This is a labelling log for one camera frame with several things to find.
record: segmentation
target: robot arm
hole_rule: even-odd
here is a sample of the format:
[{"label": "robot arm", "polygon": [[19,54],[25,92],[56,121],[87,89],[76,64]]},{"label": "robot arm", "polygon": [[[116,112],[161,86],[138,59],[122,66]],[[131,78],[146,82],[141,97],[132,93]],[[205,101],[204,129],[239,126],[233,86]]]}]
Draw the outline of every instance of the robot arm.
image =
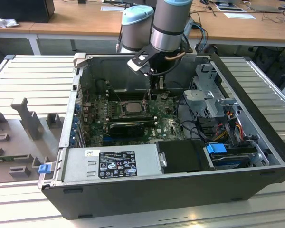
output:
[{"label": "robot arm", "polygon": [[172,71],[181,58],[190,52],[183,35],[189,20],[192,0],[158,0],[150,44],[129,60],[128,66],[145,76],[161,76]]}]

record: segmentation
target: metal bracket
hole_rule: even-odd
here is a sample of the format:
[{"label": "metal bracket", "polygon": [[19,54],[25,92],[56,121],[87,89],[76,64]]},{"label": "metal bracket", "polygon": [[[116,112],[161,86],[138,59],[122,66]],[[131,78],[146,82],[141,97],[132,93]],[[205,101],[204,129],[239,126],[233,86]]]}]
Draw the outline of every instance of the metal bracket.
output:
[{"label": "metal bracket", "polygon": [[93,57],[87,56],[86,53],[76,53],[74,55],[74,68],[78,69],[86,64],[88,59],[92,59]]}]

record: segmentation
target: laptop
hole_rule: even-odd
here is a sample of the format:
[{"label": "laptop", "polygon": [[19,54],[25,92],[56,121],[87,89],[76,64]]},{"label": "laptop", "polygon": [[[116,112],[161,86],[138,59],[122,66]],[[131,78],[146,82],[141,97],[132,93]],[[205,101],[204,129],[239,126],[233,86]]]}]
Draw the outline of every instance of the laptop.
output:
[{"label": "laptop", "polygon": [[280,10],[274,6],[264,6],[264,5],[251,4],[250,9],[253,11],[256,11],[256,12],[282,13],[282,10]]}]

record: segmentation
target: blue latch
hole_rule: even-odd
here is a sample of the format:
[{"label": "blue latch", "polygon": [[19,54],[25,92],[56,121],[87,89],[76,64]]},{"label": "blue latch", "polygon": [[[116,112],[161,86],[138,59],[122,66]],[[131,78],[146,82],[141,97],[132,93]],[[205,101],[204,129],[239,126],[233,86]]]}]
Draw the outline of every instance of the blue latch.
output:
[{"label": "blue latch", "polygon": [[51,173],[51,168],[52,168],[51,164],[40,165],[38,173],[39,174],[41,174],[41,173]]},{"label": "blue latch", "polygon": [[219,144],[219,143],[210,144],[206,148],[207,148],[208,153],[226,153],[227,152],[224,144]]}]

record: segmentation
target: wooden desk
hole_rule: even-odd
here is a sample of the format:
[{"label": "wooden desk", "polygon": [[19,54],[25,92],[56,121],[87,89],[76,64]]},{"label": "wooden desk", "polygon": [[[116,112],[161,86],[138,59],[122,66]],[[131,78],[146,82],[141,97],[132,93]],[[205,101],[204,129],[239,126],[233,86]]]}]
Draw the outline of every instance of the wooden desk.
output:
[{"label": "wooden desk", "polygon": [[[251,0],[251,2],[276,7],[283,3],[275,0]],[[218,44],[218,42],[224,41],[226,44],[233,44],[233,42],[241,41],[247,43],[247,45],[250,45],[250,42],[263,42],[264,46],[285,45],[285,22],[278,24],[269,19],[262,21],[263,13],[253,13],[251,10],[247,10],[248,14],[251,14],[256,19],[232,19],[228,18],[224,13],[218,12],[219,10],[212,3],[209,6],[213,8],[217,16],[214,16],[212,11],[206,9],[205,5],[199,1],[194,1],[191,10],[192,12],[194,10],[205,11],[199,12],[199,15],[203,28],[208,32],[210,43]],[[244,4],[238,4],[238,6],[245,8]],[[284,17],[282,14],[276,13],[266,13],[265,16],[275,21],[279,21],[276,18],[277,16]],[[196,13],[192,14],[192,18],[196,22],[199,21]],[[200,31],[192,31],[190,38],[200,38]]]},{"label": "wooden desk", "polygon": [[29,29],[34,25],[33,22],[21,22],[19,26],[1,28],[0,32],[6,33],[29,33]]},{"label": "wooden desk", "polygon": [[[280,6],[281,1],[251,0],[255,4]],[[100,11],[101,3],[77,1],[63,2],[55,0],[55,14],[47,24],[20,23],[20,27],[0,28],[0,37],[27,38],[35,55],[40,55],[39,39],[69,40],[117,40],[121,26],[121,12]],[[207,6],[194,0],[191,10],[199,11],[203,28],[208,32],[209,44],[254,45],[285,47],[285,22],[274,23],[268,19],[262,21],[262,13],[249,14],[256,19],[231,19],[210,3],[216,17]],[[266,16],[277,20],[281,14],[266,13]],[[197,14],[192,14],[197,22]],[[194,46],[200,40],[199,30],[190,33],[190,43]]]},{"label": "wooden desk", "polygon": [[30,32],[35,34],[63,34],[90,36],[118,36],[122,12],[100,11],[101,3],[56,0],[55,14],[47,24],[35,23]]}]

